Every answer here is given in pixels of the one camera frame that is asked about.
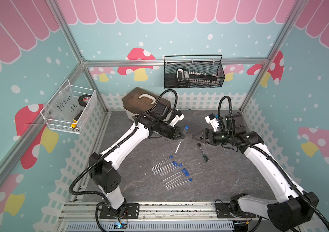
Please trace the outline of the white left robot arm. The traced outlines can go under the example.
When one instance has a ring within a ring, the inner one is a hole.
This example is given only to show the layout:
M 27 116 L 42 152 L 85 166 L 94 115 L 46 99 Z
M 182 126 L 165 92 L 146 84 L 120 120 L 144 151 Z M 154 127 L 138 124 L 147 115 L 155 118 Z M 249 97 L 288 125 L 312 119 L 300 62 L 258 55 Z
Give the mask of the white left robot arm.
M 176 125 L 184 119 L 184 114 L 177 110 L 175 117 L 164 121 L 162 116 L 155 112 L 141 113 L 133 116 L 134 123 L 130 129 L 112 146 L 100 154 L 90 156 L 89 176 L 99 187 L 100 193 L 111 209 L 120 211 L 125 209 L 126 199 L 120 189 L 121 176 L 117 172 L 128 154 L 153 133 L 171 140 L 185 138 Z

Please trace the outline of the test tube with blue stopper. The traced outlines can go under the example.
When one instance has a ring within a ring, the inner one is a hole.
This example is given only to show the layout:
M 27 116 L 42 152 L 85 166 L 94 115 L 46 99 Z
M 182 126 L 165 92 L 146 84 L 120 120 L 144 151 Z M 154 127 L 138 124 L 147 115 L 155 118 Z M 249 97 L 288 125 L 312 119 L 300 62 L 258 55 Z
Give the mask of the test tube with blue stopper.
M 187 131 L 188 131 L 188 128 L 189 128 L 189 126 L 185 126 L 185 128 L 184 128 L 184 130 L 183 130 L 183 135 L 184 135 L 184 136 L 186 135 L 186 133 L 187 133 Z M 177 152 L 178 152 L 178 150 L 179 150 L 179 148 L 180 148 L 180 146 L 181 146 L 181 143 L 183 142 L 184 138 L 182 138 L 182 139 L 179 141 L 179 144 L 178 144 L 177 149 L 176 149 L 176 151 L 175 151 L 176 154 L 177 154 Z

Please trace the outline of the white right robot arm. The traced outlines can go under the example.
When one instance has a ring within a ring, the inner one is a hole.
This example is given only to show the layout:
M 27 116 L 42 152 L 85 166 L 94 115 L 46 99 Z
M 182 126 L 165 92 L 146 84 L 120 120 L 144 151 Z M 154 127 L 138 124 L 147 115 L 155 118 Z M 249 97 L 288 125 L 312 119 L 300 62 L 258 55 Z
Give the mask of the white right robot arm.
M 234 216 L 254 214 L 270 220 L 282 232 L 312 219 L 319 203 L 318 197 L 313 192 L 306 192 L 289 177 L 256 132 L 227 137 L 226 132 L 203 129 L 192 138 L 213 146 L 233 145 L 254 164 L 272 189 L 274 200 L 256 198 L 245 193 L 233 196 L 229 208 Z

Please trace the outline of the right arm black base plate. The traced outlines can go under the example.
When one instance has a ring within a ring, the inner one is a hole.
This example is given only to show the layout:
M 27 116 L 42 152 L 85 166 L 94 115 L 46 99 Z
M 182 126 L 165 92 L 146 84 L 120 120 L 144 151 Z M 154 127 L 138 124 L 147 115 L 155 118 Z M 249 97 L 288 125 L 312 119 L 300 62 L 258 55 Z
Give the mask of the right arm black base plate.
M 217 201 L 214 203 L 217 218 L 242 218 L 242 219 L 252 219 L 256 218 L 255 214 L 251 213 L 233 213 L 229 207 L 229 203 L 222 203 Z

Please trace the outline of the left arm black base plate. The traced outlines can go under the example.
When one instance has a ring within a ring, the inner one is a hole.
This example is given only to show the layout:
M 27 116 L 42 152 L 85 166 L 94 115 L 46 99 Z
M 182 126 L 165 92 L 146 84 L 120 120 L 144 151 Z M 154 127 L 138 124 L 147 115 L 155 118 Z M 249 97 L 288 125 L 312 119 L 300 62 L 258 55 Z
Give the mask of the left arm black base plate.
M 103 205 L 98 210 L 100 219 L 138 219 L 140 204 L 125 203 L 119 209 Z

